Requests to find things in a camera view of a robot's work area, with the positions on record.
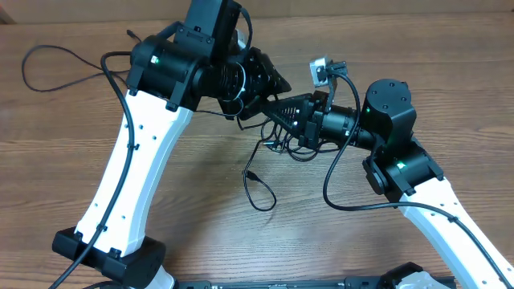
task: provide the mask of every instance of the wooden table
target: wooden table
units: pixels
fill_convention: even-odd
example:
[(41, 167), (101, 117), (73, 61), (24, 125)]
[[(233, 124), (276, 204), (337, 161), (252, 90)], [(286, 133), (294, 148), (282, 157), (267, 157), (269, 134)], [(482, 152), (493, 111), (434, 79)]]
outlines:
[[(514, 14), (417, 14), (255, 20), (254, 45), (293, 86), (312, 92), (309, 60), (346, 60), (362, 96), (376, 79), (406, 81), (418, 112), (415, 132), (460, 200), (514, 262)], [(102, 178), (121, 120), (103, 77), (53, 93), (29, 91), (20, 63), (35, 44), (67, 47), (97, 63), (131, 50), (126, 34), (154, 34), (167, 22), (0, 26), (0, 287), (48, 287), (70, 261), (51, 251), (56, 231), (74, 226)], [(116, 59), (112, 69), (127, 68)], [(61, 51), (37, 52), (27, 76), (50, 88), (95, 71)], [(352, 105), (340, 85), (337, 103)], [(200, 109), (218, 109), (205, 99)], [(257, 123), (262, 117), (249, 120)], [(449, 275), (422, 234), (397, 210), (343, 213), (323, 202), (334, 154), (307, 164), (261, 150), (253, 171), (277, 193), (269, 213), (253, 210), (241, 170), (258, 140), (234, 122), (195, 114), (169, 159), (147, 235), (167, 245), (165, 268), (181, 280), (333, 279), (381, 275), (413, 261)], [(367, 152), (350, 148), (330, 185), (338, 204), (384, 201), (365, 179)], [(257, 203), (269, 204), (251, 183)], [(80, 267), (65, 286), (104, 279)]]

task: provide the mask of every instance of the wood grain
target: wood grain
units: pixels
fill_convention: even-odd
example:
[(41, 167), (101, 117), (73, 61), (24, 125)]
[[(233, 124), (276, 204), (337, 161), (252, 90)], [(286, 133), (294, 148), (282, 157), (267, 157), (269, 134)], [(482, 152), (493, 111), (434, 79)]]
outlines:
[[(126, 29), (144, 37), (167, 22), (0, 26), (0, 287), (48, 287), (69, 261), (51, 252), (57, 230), (74, 226), (100, 183), (121, 109), (108, 82), (92, 79), (53, 93), (29, 91), (20, 75), (35, 44), (85, 59), (130, 50)], [(461, 202), (514, 262), (514, 14), (419, 14), (255, 20), (255, 45), (293, 86), (311, 92), (308, 62), (346, 60), (359, 92), (376, 79), (405, 80), (418, 112), (418, 139), (443, 167)], [(114, 59), (112, 69), (127, 68)], [(95, 71), (59, 51), (27, 64), (32, 85), (49, 88)], [(340, 86), (337, 103), (352, 105)], [(203, 100), (202, 109), (218, 109)], [(248, 122), (257, 123), (255, 118)], [(379, 275), (413, 261), (450, 274), (422, 234), (396, 210), (342, 213), (321, 197), (334, 155), (307, 164), (259, 151), (252, 170), (277, 193), (269, 213), (253, 210), (241, 170), (258, 132), (196, 114), (178, 141), (150, 211), (147, 234), (168, 247), (165, 267), (181, 280), (331, 279)], [(332, 175), (339, 204), (384, 201), (348, 149)], [(251, 183), (257, 203), (269, 204)], [(103, 278), (80, 267), (63, 288)]]
[[(514, 0), (238, 0), (253, 18), (509, 12)], [(184, 19), (190, 0), (0, 0), (20, 24)]]

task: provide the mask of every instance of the white arm panel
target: white arm panel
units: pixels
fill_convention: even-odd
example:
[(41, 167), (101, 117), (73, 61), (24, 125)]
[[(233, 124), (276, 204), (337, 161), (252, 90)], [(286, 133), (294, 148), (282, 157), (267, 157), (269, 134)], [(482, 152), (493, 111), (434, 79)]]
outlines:
[[(107, 220), (107, 231), (94, 245), (106, 253), (111, 248), (121, 250), (121, 257), (141, 247), (153, 194), (178, 137), (193, 115), (185, 108), (171, 112), (165, 108), (165, 100), (142, 91), (135, 96), (127, 94), (125, 99), (133, 117), (134, 144), (139, 147), (134, 150), (127, 179)], [(85, 243), (91, 241), (120, 179), (129, 142), (126, 124), (124, 117), (98, 192), (76, 227)]]
[[(479, 239), (510, 284), (514, 284), (512, 265), (466, 213), (447, 179), (439, 181), (437, 178), (433, 178), (417, 185), (414, 189), (416, 193), (412, 196), (404, 194), (400, 201), (414, 201), (435, 206), (457, 216)], [(456, 224), (450, 223), (446, 217), (430, 210), (416, 207), (400, 207), (399, 209), (425, 234), (464, 288), (500, 289), (506, 287), (500, 282), (498, 275), (477, 246)]]

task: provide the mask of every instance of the wooden surface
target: wooden surface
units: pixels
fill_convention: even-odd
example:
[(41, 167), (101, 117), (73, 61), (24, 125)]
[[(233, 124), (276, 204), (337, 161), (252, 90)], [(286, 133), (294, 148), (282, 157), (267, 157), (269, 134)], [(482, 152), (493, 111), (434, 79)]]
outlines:
[[(287, 16), (509, 12), (514, 0), (238, 0), (253, 18)], [(184, 18), (190, 0), (0, 0), (16, 23)]]
[[(29, 91), (20, 63), (35, 44), (55, 44), (97, 61), (130, 50), (125, 35), (156, 33), (167, 22), (0, 26), (0, 287), (42, 288), (69, 265), (51, 252), (57, 230), (88, 207), (117, 136), (121, 109), (106, 79), (54, 93)], [(418, 112), (418, 139), (444, 169), (464, 207), (514, 262), (514, 14), (435, 14), (282, 18), (255, 21), (254, 44), (293, 86), (312, 92), (308, 62), (346, 60), (359, 92), (376, 79), (406, 81)], [(111, 68), (129, 67), (116, 59)], [(27, 64), (38, 88), (95, 71), (59, 51)], [(340, 85), (337, 103), (352, 105)], [(203, 100), (200, 109), (218, 109)], [(249, 120), (256, 123), (262, 118)], [(258, 140), (234, 122), (195, 114), (178, 141), (150, 210), (147, 235), (167, 245), (165, 268), (181, 280), (331, 279), (380, 275), (413, 261), (450, 272), (397, 210), (344, 213), (323, 202), (334, 154), (307, 164), (261, 150), (252, 170), (275, 191), (277, 207), (253, 210), (241, 170)], [(369, 187), (350, 148), (330, 185), (338, 204), (384, 201)], [(257, 203), (269, 204), (251, 183)], [(63, 288), (103, 278), (80, 267)]]

